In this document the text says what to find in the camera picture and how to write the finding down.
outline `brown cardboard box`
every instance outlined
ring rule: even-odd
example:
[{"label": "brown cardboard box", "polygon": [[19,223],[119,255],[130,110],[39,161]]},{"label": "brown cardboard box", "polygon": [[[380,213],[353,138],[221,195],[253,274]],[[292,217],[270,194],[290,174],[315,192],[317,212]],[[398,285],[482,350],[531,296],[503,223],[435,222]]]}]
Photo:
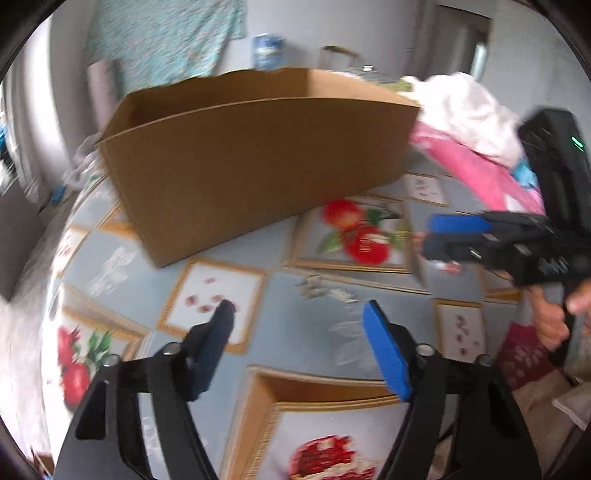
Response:
[{"label": "brown cardboard box", "polygon": [[241,70],[128,95],[99,149],[154,263],[394,181],[418,106],[321,70]]}]

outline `white cloth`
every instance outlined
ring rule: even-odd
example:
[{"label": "white cloth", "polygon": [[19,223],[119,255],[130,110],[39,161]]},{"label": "white cloth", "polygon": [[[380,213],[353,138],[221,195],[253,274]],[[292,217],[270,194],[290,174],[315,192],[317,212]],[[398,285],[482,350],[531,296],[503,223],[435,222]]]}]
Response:
[{"label": "white cloth", "polygon": [[566,413],[577,427],[585,430],[591,419],[591,383],[584,383],[555,398],[552,405]]},{"label": "white cloth", "polygon": [[523,149],[517,137],[518,118],[470,75],[435,75],[425,82],[403,77],[412,92],[400,95],[420,103],[418,120],[445,132],[471,150],[512,170]]}]

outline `green indicator light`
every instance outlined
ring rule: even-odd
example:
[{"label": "green indicator light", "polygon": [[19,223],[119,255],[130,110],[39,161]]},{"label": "green indicator light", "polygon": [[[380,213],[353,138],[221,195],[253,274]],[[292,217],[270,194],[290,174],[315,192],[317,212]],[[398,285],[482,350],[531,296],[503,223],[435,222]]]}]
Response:
[{"label": "green indicator light", "polygon": [[570,137],[570,139],[573,141],[574,146],[577,147],[581,152],[585,151],[585,146],[579,140],[577,140],[575,137]]}]

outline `blue can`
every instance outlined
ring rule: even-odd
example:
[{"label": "blue can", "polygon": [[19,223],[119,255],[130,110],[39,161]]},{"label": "blue can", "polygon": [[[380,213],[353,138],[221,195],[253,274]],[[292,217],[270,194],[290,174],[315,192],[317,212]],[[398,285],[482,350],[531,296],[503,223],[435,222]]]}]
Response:
[{"label": "blue can", "polygon": [[275,70],[284,65],[285,39],[279,35],[264,33],[252,39],[252,68]]}]

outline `curtain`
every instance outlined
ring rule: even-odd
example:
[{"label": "curtain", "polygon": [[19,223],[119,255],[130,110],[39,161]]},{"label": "curtain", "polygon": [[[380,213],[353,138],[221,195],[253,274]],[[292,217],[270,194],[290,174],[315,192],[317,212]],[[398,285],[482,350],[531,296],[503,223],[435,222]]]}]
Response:
[{"label": "curtain", "polygon": [[120,95],[213,73],[244,37],[245,0],[99,0],[86,66],[113,61]]},{"label": "curtain", "polygon": [[18,181],[27,199],[41,207],[51,195],[38,163],[35,144],[27,127],[27,109],[23,97],[22,52],[8,70],[2,88],[1,109],[5,115],[5,141],[17,172]]}]

